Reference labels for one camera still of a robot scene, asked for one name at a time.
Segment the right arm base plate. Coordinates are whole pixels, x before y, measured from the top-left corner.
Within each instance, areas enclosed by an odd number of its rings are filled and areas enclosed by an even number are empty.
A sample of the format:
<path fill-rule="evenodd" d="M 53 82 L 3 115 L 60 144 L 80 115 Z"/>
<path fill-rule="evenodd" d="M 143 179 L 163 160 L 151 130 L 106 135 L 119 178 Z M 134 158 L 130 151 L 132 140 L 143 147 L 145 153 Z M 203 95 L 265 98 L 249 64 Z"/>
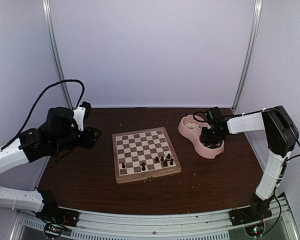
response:
<path fill-rule="evenodd" d="M 250 206 L 243 208 L 233 208 L 228 212 L 232 226 L 246 225 L 249 223 L 261 221 L 264 218 L 269 218 L 273 214 L 270 209 L 262 212 L 255 212 Z"/>

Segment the dark bishop chess piece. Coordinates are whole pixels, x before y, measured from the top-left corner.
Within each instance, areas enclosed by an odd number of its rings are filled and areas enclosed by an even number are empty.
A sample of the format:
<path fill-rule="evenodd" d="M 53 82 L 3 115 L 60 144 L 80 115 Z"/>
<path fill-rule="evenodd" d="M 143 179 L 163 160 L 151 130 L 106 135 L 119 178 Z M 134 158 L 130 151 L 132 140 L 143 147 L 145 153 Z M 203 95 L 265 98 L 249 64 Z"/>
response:
<path fill-rule="evenodd" d="M 142 162 L 142 163 L 141 163 L 141 170 L 142 170 L 142 171 L 145 171 L 145 170 L 146 170 L 146 164 L 145 164 L 145 162 Z"/>

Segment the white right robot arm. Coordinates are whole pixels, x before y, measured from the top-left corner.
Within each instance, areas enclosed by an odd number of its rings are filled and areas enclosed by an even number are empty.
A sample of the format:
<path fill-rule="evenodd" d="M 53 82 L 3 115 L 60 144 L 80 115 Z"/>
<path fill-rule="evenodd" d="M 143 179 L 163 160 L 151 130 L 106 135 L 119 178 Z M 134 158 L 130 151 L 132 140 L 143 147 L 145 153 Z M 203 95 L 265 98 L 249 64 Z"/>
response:
<path fill-rule="evenodd" d="M 249 220 L 258 220 L 275 197 L 276 188 L 284 177 L 291 153 L 298 142 L 299 131 L 285 108 L 281 105 L 264 108 L 259 111 L 233 116 L 222 115 L 218 107 L 204 112 L 208 127 L 201 130 L 203 144 L 218 144 L 228 135 L 245 132 L 264 131 L 269 149 L 267 165 L 246 216 Z"/>

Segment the right aluminium frame post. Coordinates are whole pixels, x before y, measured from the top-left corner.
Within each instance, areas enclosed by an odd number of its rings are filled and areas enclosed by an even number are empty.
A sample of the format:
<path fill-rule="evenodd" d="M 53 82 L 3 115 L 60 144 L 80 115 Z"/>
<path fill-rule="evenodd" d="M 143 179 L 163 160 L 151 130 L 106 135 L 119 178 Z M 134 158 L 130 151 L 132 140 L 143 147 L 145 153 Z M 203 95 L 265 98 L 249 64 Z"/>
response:
<path fill-rule="evenodd" d="M 253 15 L 252 15 L 252 22 L 251 22 L 251 28 L 250 28 L 250 34 L 249 34 L 249 40 L 247 44 L 247 49 L 246 49 L 246 54 L 243 62 L 243 67 L 238 83 L 238 87 L 236 90 L 236 94 L 234 97 L 234 101 L 232 104 L 232 111 L 236 113 L 238 111 L 238 106 L 240 103 L 240 99 L 242 97 L 244 87 L 246 80 L 248 78 L 252 58 L 253 58 L 253 53 L 254 49 L 256 46 L 257 38 L 258 38 L 258 33 L 259 33 L 259 28 L 260 28 L 260 22 L 261 22 L 261 17 L 262 17 L 262 0 L 255 0 L 254 1 L 254 8 L 253 8 Z"/>

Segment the front aluminium rail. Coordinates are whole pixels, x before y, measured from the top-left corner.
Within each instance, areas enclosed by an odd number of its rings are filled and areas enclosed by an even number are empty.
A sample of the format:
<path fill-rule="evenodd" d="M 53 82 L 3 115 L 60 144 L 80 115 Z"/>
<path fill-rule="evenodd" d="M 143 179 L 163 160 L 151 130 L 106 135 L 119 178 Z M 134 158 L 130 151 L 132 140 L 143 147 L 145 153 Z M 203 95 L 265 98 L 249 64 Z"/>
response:
<path fill-rule="evenodd" d="M 60 240 L 298 240 L 300 235 L 289 203 L 280 197 L 270 204 L 272 215 L 263 220 L 233 225 L 229 210 L 173 215 L 124 215 L 80 211 L 75 227 Z"/>

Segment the white chess pieces pile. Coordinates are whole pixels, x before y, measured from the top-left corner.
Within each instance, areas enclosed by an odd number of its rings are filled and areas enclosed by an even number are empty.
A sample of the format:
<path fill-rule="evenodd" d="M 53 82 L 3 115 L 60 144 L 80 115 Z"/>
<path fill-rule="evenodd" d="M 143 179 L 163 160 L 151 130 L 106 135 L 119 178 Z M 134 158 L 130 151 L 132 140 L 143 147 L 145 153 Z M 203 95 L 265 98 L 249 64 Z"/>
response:
<path fill-rule="evenodd" d="M 200 130 L 201 129 L 200 124 L 196 123 L 196 122 L 186 122 L 184 125 L 186 128 L 188 128 L 190 130 Z"/>

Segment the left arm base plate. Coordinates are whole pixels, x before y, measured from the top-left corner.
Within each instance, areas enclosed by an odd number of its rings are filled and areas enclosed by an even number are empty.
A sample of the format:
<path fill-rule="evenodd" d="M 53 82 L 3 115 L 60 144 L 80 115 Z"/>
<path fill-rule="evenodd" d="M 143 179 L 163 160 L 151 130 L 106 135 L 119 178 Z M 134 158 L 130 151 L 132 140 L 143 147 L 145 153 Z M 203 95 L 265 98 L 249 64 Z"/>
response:
<path fill-rule="evenodd" d="M 80 213 L 76 210 L 47 205 L 45 205 L 40 212 L 36 212 L 35 214 L 41 220 L 64 227 L 76 227 L 80 216 Z"/>

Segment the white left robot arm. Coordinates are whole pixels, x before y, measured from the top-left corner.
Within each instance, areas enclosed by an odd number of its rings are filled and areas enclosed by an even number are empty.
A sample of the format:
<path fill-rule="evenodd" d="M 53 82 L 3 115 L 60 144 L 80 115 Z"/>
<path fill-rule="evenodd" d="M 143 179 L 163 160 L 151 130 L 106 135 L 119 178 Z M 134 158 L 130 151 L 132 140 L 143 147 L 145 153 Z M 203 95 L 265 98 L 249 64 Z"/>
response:
<path fill-rule="evenodd" d="M 89 113 L 90 109 L 83 105 L 74 110 L 50 108 L 39 128 L 23 131 L 7 146 L 0 147 L 0 174 L 43 157 L 60 159 L 60 152 L 70 154 L 77 147 L 93 148 L 102 132 L 84 125 Z M 62 211 L 48 190 L 22 191 L 0 186 L 0 208 L 30 210 L 51 222 L 62 218 Z"/>

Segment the wooden chess board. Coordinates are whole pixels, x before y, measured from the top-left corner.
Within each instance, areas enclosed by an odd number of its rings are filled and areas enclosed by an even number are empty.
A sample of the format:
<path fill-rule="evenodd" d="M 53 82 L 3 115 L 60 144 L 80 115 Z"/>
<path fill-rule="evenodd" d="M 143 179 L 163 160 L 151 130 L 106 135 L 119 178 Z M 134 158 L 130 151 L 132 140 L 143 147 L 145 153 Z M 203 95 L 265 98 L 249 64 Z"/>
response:
<path fill-rule="evenodd" d="M 178 174 L 182 171 L 176 151 L 165 127 L 143 129 L 112 135 L 115 179 L 118 184 Z M 174 164 L 170 165 L 167 155 Z M 161 162 L 167 160 L 167 166 Z"/>

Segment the aluminium frame post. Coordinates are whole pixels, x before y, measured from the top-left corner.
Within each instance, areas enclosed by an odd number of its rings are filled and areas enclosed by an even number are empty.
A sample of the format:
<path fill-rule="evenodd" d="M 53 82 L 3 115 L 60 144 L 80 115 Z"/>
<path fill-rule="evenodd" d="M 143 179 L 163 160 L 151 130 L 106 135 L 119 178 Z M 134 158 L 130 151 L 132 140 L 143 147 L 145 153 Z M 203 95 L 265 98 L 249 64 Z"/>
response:
<path fill-rule="evenodd" d="M 247 49 L 246 49 L 246 54 L 243 62 L 243 67 L 238 83 L 238 87 L 236 90 L 236 94 L 234 97 L 234 101 L 232 104 L 232 111 L 236 113 L 238 111 L 238 106 L 240 103 L 240 99 L 242 97 L 244 87 L 246 80 L 248 78 L 252 58 L 253 58 L 253 53 L 254 49 L 256 46 L 257 38 L 258 38 L 258 33 L 259 33 L 259 28 L 260 28 L 260 22 L 261 22 L 261 17 L 262 17 L 262 0 L 255 0 L 254 1 L 254 8 L 253 8 L 253 15 L 252 15 L 252 22 L 251 22 L 251 28 L 250 28 L 250 34 L 249 34 L 249 40 L 247 44 Z"/>
<path fill-rule="evenodd" d="M 63 69 L 62 69 L 61 59 L 60 59 L 56 36 L 55 36 L 55 31 L 54 31 L 50 1 L 42 0 L 42 6 L 43 6 L 43 14 L 44 14 L 45 22 L 46 22 L 46 26 L 47 26 L 48 36 L 49 36 L 49 40 L 50 40 L 53 61 L 54 61 L 58 81 L 61 82 L 61 81 L 65 80 L 65 77 L 64 77 L 64 73 L 63 73 Z M 68 87 L 67 87 L 66 83 L 61 83 L 60 85 L 61 85 L 61 91 L 65 98 L 66 104 L 70 109 L 72 109 L 74 107 L 74 105 L 72 103 Z"/>

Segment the pink double bowl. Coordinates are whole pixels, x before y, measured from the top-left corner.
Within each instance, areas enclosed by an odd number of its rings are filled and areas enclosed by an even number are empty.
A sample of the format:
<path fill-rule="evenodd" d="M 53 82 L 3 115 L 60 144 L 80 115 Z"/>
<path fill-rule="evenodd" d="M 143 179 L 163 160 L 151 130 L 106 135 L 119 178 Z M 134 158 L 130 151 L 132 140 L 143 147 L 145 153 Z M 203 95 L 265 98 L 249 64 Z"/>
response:
<path fill-rule="evenodd" d="M 198 123 L 200 125 L 200 129 L 191 130 L 186 128 L 185 123 L 192 122 Z M 222 142 L 221 145 L 217 145 L 216 148 L 205 146 L 201 143 L 201 132 L 202 127 L 210 127 L 208 123 L 205 122 L 198 122 L 194 120 L 193 115 L 184 116 L 179 124 L 178 124 L 178 131 L 179 133 L 187 138 L 193 145 L 194 150 L 198 155 L 206 159 L 215 159 L 218 155 L 222 154 L 225 149 L 225 144 Z"/>

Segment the left aluminium frame post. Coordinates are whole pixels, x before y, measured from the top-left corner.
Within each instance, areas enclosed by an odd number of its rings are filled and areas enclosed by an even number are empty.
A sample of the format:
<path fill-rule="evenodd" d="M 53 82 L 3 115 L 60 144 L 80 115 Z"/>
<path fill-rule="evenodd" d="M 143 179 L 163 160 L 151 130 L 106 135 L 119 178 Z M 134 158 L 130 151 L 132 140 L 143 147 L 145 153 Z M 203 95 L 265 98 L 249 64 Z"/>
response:
<path fill-rule="evenodd" d="M 56 36 L 55 36 L 55 31 L 54 31 L 50 1 L 42 0 L 42 6 L 43 6 L 43 14 L 44 14 L 45 22 L 46 22 L 46 26 L 47 26 L 48 36 L 49 36 L 49 40 L 50 40 L 53 61 L 54 61 L 58 81 L 61 82 L 61 81 L 65 80 L 65 77 L 64 77 L 64 73 L 63 73 L 63 69 L 62 69 L 61 59 L 60 59 Z M 72 109 L 74 107 L 74 105 L 72 103 L 68 87 L 67 87 L 66 83 L 61 83 L 60 85 L 61 85 L 61 91 L 65 98 L 66 104 L 70 109 Z"/>

